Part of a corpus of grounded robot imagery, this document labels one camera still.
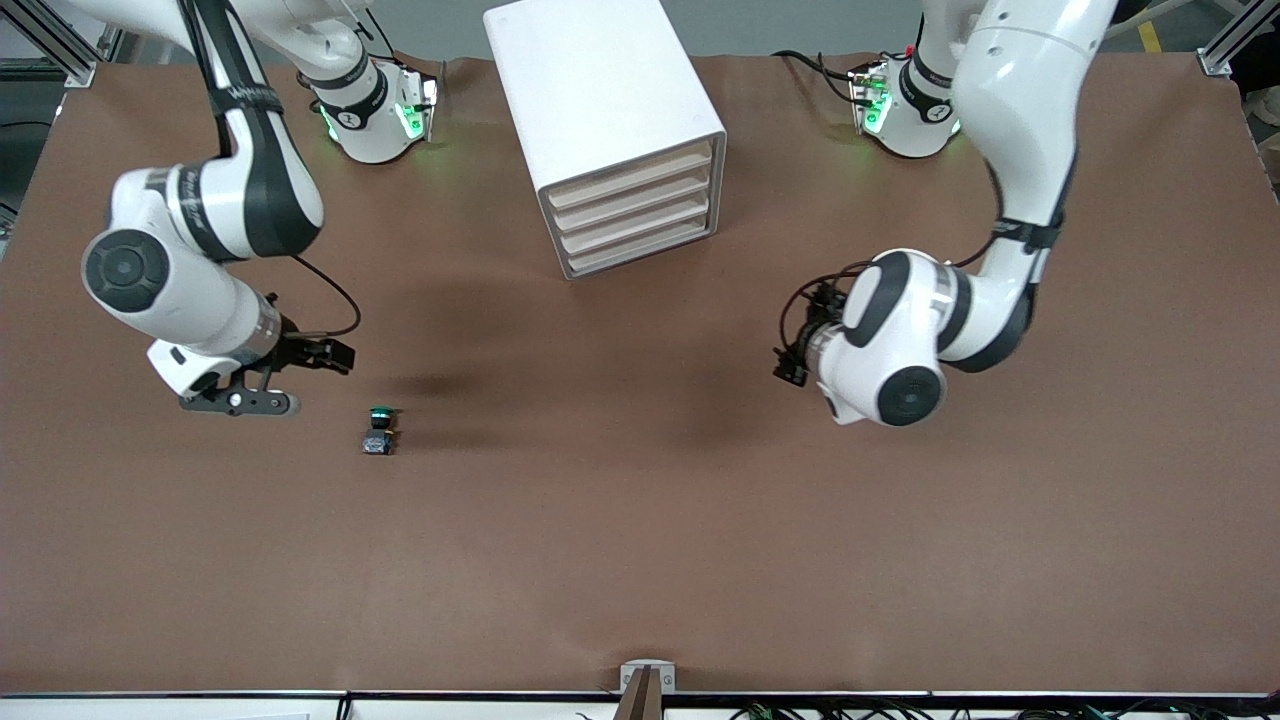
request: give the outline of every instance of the black joint cap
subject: black joint cap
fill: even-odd
[[[797,361],[791,351],[773,348],[773,352],[778,356],[778,365],[773,369],[774,378],[796,387],[804,387],[809,382],[809,369],[804,366],[804,363]]]
[[[942,402],[942,380],[929,368],[902,368],[881,386],[877,406],[886,425],[910,425],[928,418]]]
[[[356,350],[349,345],[329,338],[324,341],[325,365],[346,375],[356,368]]]
[[[141,313],[151,307],[169,279],[169,254],[142,231],[113,231],[90,249],[83,272],[90,291],[109,307]]]

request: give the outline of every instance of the white plastic drawer unit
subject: white plastic drawer unit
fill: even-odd
[[[724,126],[659,0],[520,0],[484,24],[566,277],[716,232]]]

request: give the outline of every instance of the gray wall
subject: gray wall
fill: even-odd
[[[372,10],[397,50],[447,60],[490,58],[480,15],[506,3],[376,0]],[[915,40],[920,22],[916,0],[663,0],[663,5],[691,55],[901,50]]]

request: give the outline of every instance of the black strap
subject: black strap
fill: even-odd
[[[369,51],[362,50],[360,53],[360,61],[356,63],[353,68],[347,70],[342,77],[333,79],[316,79],[311,76],[303,76],[307,78],[307,83],[314,90],[342,90],[344,87],[356,85],[356,81],[364,77],[365,69],[369,67]]]
[[[284,114],[280,96],[269,85],[233,85],[209,92],[214,113],[225,115],[228,110],[261,110]]]
[[[196,163],[182,165],[178,169],[178,208],[182,210],[182,219],[192,240],[210,260],[214,263],[239,260],[218,240],[212,223],[209,222],[205,196],[201,191],[201,169],[204,167],[205,163]]]
[[[1048,250],[1057,242],[1057,236],[1062,232],[1064,215],[1061,211],[1053,218],[1050,225],[1036,225],[1020,220],[1000,218],[991,229],[991,237],[1016,240],[1023,243],[1023,252],[1030,255],[1037,250]]]
[[[933,72],[932,68],[925,65],[924,60],[920,59],[919,46],[916,46],[915,53],[911,54],[911,64],[915,65],[915,70],[920,73],[920,77],[923,77],[924,79],[932,82],[938,87],[946,87],[947,90],[951,90],[951,78],[943,74],[938,74]]]
[[[951,102],[941,97],[934,97],[920,90],[911,81],[911,67],[906,65],[899,73],[899,87],[902,88],[902,97],[920,114],[920,122],[937,124],[946,122],[951,117]]]
[[[339,126],[347,129],[365,129],[369,124],[369,118],[374,117],[374,113],[376,113],[378,109],[383,106],[383,102],[387,101],[387,94],[389,91],[390,82],[387,79],[387,74],[379,70],[374,91],[360,102],[347,105],[346,108],[330,105],[329,102],[321,102],[320,106],[324,108],[329,119]]]

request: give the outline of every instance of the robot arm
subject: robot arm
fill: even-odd
[[[90,15],[192,50],[174,0],[70,0]],[[435,78],[374,60],[338,22],[370,0],[232,0],[244,29],[289,59],[320,100],[329,135],[360,163],[385,163],[428,140]],[[246,53],[252,54],[246,47]]]
[[[927,4],[927,13],[940,5]],[[986,259],[969,274],[919,251],[893,250],[858,275],[847,299],[818,293],[823,300],[810,306],[797,352],[805,355],[801,365],[815,360],[837,423],[923,420],[946,395],[942,363],[975,373],[1018,347],[1062,224],[1080,87],[1114,6],[1115,0],[987,3],[948,99],[987,159],[1000,197]],[[925,28],[931,19],[927,14]],[[947,23],[938,26],[959,27]],[[923,33],[918,54],[937,56],[924,46],[933,41]],[[803,383],[804,372],[788,370],[786,360],[783,354],[780,377]]]
[[[283,415],[296,401],[268,395],[273,370],[294,364],[346,374],[353,352],[330,338],[297,336],[268,297],[223,263],[302,252],[324,210],[234,9],[225,0],[183,3],[186,12],[172,4],[169,13],[165,4],[154,22],[175,42],[183,41],[175,22],[191,28],[183,44],[201,59],[234,152],[123,174],[108,229],[84,252],[84,286],[108,313],[156,338],[147,356],[184,406],[239,414],[252,405]],[[264,373],[256,391],[242,387],[246,369]],[[227,378],[230,386],[218,388]]]
[[[868,101],[855,109],[858,129],[904,158],[933,155],[959,129],[951,102],[956,67],[974,17],[986,0],[924,0],[914,53],[884,55],[882,83],[854,87]]]

